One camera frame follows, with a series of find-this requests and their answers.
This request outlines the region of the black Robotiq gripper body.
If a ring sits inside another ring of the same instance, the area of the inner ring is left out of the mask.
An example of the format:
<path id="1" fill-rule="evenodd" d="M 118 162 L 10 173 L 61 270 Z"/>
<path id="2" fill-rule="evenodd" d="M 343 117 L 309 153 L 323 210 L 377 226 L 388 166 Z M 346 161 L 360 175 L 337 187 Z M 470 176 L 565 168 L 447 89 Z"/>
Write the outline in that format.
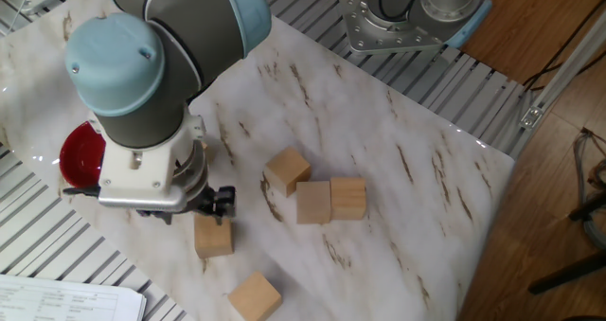
<path id="1" fill-rule="evenodd" d="M 216 192 L 211 187 L 205 187 L 196 197 L 186 204 L 183 212 L 196 212 L 206 216 L 214 216 Z"/>

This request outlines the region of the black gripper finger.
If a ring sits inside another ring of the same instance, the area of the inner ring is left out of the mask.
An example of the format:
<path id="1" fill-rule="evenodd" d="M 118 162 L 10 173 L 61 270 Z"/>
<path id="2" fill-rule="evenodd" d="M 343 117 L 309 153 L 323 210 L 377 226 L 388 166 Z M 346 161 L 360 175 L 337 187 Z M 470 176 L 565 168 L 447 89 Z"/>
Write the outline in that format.
<path id="1" fill-rule="evenodd" d="M 147 210 L 137 210 L 137 214 L 142 217 L 155 217 L 162 220 L 166 225 L 171 225 L 172 223 L 172 214 L 162 211 L 147 211 Z"/>
<path id="2" fill-rule="evenodd" d="M 220 187 L 215 192 L 212 216 L 217 225 L 222 225 L 224 220 L 230 220 L 236 216 L 236 189 L 234 187 Z"/>

